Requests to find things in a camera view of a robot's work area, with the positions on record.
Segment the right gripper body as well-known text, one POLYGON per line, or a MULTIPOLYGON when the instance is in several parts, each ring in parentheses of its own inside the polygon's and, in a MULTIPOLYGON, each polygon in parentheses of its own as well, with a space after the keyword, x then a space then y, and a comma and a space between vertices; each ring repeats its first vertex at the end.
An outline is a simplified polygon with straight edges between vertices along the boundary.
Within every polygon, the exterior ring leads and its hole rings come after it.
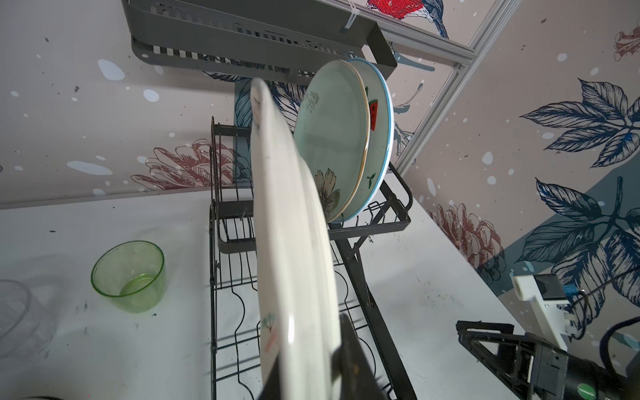
POLYGON ((518 399, 564 399, 568 354, 538 338, 508 335, 499 344, 499 378, 518 399))

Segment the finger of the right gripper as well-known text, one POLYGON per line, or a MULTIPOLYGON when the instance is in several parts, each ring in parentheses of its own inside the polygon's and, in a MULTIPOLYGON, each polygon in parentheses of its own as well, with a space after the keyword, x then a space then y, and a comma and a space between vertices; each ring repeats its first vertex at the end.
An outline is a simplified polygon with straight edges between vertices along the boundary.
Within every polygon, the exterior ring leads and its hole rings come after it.
POLYGON ((506 323, 457 321, 460 344, 514 395, 530 395, 530 344, 506 323))

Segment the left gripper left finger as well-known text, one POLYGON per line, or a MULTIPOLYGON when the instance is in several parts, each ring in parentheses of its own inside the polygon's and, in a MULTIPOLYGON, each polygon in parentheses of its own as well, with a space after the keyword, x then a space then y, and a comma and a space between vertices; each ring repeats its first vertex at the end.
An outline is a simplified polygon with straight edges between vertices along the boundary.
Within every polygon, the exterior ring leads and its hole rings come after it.
POLYGON ((263 391, 258 397, 259 400, 280 400, 281 383, 279 367, 273 367, 267 382, 263 385, 263 391))

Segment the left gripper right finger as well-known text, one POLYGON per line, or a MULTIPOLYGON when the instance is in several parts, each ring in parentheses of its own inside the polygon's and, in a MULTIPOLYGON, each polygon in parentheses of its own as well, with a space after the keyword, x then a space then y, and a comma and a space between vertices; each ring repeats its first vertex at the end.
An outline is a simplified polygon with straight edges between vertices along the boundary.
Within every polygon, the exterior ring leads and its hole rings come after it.
POLYGON ((340 380, 339 399, 383 400, 360 340, 346 313, 340 314, 341 344, 332 355, 332 380, 340 380))

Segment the green glass tumbler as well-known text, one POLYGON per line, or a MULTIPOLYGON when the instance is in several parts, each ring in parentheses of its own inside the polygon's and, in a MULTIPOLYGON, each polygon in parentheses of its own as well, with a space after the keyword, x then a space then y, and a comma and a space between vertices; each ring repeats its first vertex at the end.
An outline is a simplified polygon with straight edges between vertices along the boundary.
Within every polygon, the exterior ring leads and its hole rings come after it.
POLYGON ((127 313, 144 313, 162 300, 167 268, 163 250, 149 241, 130 241, 111 248, 91 272, 93 289, 127 313))

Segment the clear glass tumbler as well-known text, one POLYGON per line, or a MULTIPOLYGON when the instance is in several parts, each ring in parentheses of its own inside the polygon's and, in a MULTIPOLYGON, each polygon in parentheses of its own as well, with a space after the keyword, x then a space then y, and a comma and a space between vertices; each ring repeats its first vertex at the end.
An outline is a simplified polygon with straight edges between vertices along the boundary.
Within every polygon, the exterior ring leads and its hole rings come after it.
POLYGON ((55 322, 24 284, 1 280, 1 362, 26 363, 53 340, 55 322))

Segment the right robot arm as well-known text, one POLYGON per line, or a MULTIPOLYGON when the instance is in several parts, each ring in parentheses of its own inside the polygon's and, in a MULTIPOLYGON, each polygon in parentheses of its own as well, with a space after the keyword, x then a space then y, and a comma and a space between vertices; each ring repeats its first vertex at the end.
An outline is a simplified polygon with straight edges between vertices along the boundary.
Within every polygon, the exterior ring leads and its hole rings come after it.
POLYGON ((638 399, 639 361, 616 372, 609 341, 639 318, 613 325, 601 338, 602 363, 573 356, 532 333, 516 335, 506 323, 459 321, 458 341, 518 399, 638 399))

